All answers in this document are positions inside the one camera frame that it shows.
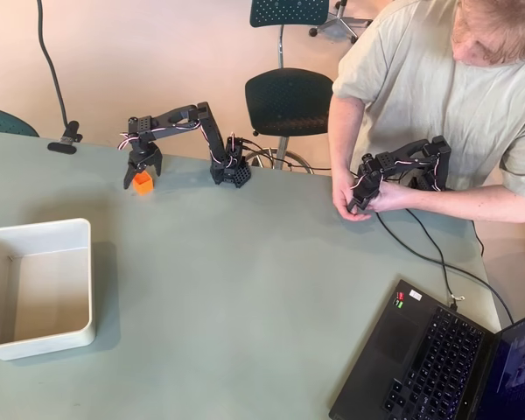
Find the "person's left hand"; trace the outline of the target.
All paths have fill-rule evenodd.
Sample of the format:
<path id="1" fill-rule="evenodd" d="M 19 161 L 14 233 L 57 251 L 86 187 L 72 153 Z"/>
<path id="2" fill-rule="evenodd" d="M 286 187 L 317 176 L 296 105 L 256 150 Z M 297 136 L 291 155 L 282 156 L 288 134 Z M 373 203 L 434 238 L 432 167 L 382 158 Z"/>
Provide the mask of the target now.
<path id="1" fill-rule="evenodd" d="M 368 207 L 376 213 L 410 208 L 416 193 L 416 190 L 407 186 L 384 181 L 380 183 L 378 194 Z"/>

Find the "person's right hand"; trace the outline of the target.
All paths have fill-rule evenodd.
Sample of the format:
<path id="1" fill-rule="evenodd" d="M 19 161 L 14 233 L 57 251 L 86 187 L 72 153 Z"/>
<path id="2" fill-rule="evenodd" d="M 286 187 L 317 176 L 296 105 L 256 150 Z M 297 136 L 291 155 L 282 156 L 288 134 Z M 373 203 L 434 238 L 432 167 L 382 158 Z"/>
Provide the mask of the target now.
<path id="1" fill-rule="evenodd" d="M 366 221 L 371 218 L 368 213 L 357 213 L 357 208 L 347 209 L 347 205 L 353 197 L 352 186 L 354 177 L 350 171 L 339 169 L 332 171 L 332 202 L 340 216 L 353 222 Z"/>

